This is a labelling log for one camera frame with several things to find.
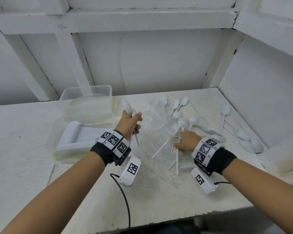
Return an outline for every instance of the person's left forearm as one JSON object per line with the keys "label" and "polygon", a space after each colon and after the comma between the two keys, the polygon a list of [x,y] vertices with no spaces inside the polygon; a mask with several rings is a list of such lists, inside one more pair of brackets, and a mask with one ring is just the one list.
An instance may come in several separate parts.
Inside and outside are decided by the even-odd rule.
{"label": "person's left forearm", "polygon": [[104,169],[101,157],[88,152],[26,205],[1,234],[60,234]]}

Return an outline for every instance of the clear plastic container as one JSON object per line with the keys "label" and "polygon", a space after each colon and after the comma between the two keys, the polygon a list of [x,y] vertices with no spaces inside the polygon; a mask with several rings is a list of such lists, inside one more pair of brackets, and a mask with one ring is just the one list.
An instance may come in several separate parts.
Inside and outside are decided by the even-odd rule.
{"label": "clear plastic container", "polygon": [[64,115],[91,115],[95,112],[113,111],[112,87],[96,85],[72,87],[63,91],[59,108]]}
{"label": "clear plastic container", "polygon": [[47,149],[47,151],[52,153],[53,157],[56,160],[61,160],[63,162],[75,162],[75,161],[78,161],[80,158],[82,158],[86,154],[84,151],[81,151],[80,153],[74,153],[74,154],[67,153],[64,155],[63,154],[57,155],[54,153],[64,129],[66,128],[67,124],[72,121],[77,121],[84,125],[91,125],[91,126],[104,126],[104,127],[111,127],[111,128],[116,127],[116,120],[114,118],[114,114],[112,112],[107,112],[107,111],[97,112],[96,114],[92,114],[92,115],[79,114],[79,115],[72,115],[72,116],[63,116],[56,119],[51,127],[48,140],[45,144],[45,148]]}

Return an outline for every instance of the person's right forearm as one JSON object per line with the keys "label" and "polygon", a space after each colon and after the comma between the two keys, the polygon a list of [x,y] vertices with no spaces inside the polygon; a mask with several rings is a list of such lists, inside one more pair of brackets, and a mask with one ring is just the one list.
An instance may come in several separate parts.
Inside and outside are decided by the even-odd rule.
{"label": "person's right forearm", "polygon": [[223,176],[286,233],[293,233],[293,186],[234,159]]}

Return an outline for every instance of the white wrist-mounted device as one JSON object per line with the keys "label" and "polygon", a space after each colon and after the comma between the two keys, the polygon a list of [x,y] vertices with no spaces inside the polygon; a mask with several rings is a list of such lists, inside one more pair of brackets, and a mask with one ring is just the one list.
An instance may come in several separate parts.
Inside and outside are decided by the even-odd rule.
{"label": "white wrist-mounted device", "polygon": [[[102,143],[114,153],[114,161],[118,165],[121,165],[131,152],[131,148],[129,147],[130,143],[120,133],[114,130],[107,130],[96,141]],[[131,156],[119,177],[119,183],[125,187],[131,187],[140,166],[141,160],[135,156]]]}
{"label": "white wrist-mounted device", "polygon": [[218,188],[218,185],[215,185],[213,179],[210,177],[211,172],[208,172],[205,168],[220,147],[219,142],[216,142],[210,137],[205,137],[197,144],[192,153],[192,158],[194,158],[195,164],[200,169],[194,168],[191,175],[206,194],[210,194]]}

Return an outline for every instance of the human hand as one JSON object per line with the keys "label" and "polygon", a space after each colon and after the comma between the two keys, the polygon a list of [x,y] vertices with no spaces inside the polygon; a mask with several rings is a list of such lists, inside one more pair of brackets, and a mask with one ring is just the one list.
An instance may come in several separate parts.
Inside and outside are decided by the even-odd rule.
{"label": "human hand", "polygon": [[120,133],[122,133],[123,137],[129,141],[130,136],[133,134],[133,130],[135,130],[136,134],[139,134],[141,126],[137,125],[137,122],[142,121],[141,116],[142,112],[138,112],[131,118],[131,115],[128,115],[124,110],[115,130],[118,130]]}
{"label": "human hand", "polygon": [[195,147],[200,142],[202,137],[200,137],[198,134],[196,134],[193,131],[184,130],[181,132],[181,140],[179,143],[175,144],[175,147],[177,149],[181,149],[183,151],[190,151],[193,152],[195,150]]}

